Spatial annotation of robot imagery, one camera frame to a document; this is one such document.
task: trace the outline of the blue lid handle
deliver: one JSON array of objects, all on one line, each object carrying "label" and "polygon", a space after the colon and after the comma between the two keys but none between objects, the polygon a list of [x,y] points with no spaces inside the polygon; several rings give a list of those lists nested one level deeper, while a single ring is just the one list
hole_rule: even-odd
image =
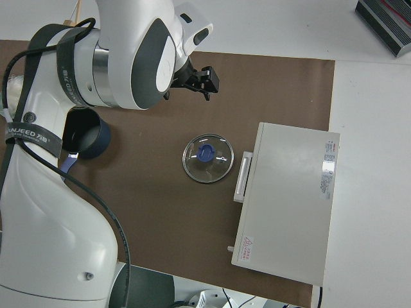
[{"label": "blue lid handle", "polygon": [[201,162],[210,162],[214,159],[216,150],[211,144],[205,143],[198,148],[197,159]]}]

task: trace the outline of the brown mat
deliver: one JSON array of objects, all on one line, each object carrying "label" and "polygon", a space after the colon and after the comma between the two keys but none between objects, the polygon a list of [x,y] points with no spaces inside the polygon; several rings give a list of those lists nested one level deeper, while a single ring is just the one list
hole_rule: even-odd
[{"label": "brown mat", "polygon": [[[20,45],[0,42],[1,71],[12,46]],[[72,174],[118,215],[133,264],[309,307],[310,285],[233,266],[227,246],[234,245],[240,219],[241,204],[232,200],[240,158],[254,149],[258,123],[328,130],[334,61],[222,53],[195,53],[192,60],[216,69],[220,93],[206,102],[173,89],[169,101],[150,110],[97,108],[112,142]],[[182,167],[186,144],[203,133],[224,136],[235,155],[230,173],[209,185]]]}]

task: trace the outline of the warning label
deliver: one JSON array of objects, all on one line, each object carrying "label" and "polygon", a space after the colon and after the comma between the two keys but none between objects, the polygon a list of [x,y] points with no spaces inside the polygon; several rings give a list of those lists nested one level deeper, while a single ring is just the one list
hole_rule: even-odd
[{"label": "warning label", "polygon": [[241,241],[240,261],[250,262],[253,242],[253,237],[243,235],[243,240]]}]

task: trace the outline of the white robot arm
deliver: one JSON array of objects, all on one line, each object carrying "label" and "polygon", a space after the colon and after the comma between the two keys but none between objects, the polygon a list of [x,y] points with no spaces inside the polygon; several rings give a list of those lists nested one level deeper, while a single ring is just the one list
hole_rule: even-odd
[{"label": "white robot arm", "polygon": [[9,140],[18,145],[8,145],[0,175],[0,308],[108,304],[118,252],[112,228],[52,170],[70,109],[147,109],[167,99],[170,87],[206,99],[218,92],[213,69],[198,72],[189,59],[213,30],[192,6],[174,8],[171,0],[97,4],[101,31],[89,27],[84,37],[85,28],[45,27],[30,43],[22,97],[13,121],[8,117],[8,135],[15,138]]}]

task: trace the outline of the black strap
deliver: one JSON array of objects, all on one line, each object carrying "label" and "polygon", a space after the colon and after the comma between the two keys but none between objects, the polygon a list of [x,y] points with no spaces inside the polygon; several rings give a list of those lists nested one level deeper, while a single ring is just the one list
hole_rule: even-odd
[{"label": "black strap", "polygon": [[73,28],[58,42],[57,74],[66,96],[76,105],[90,107],[91,105],[87,104],[78,90],[74,73],[74,45],[77,35],[83,31],[84,28]]},{"label": "black strap", "polygon": [[[61,24],[48,24],[44,26],[36,34],[34,34],[31,39],[28,49],[37,49],[46,47],[47,43],[60,31],[70,28],[69,26],[63,26]],[[20,122],[26,106],[26,100],[28,94],[30,93],[31,86],[33,85],[34,77],[37,72],[37,68],[40,64],[42,54],[28,55],[26,57],[26,65],[24,66],[24,81],[21,90],[19,104],[17,105],[17,110],[14,116],[14,121]],[[6,178],[8,166],[10,164],[10,159],[12,158],[12,153],[14,149],[14,144],[7,144],[6,151],[4,153],[3,162],[1,164],[0,170],[0,191],[3,190],[4,180]]]},{"label": "black strap", "polygon": [[60,157],[63,141],[44,127],[24,122],[7,123],[6,142],[10,143],[10,139],[14,138],[37,144],[55,157]]}]

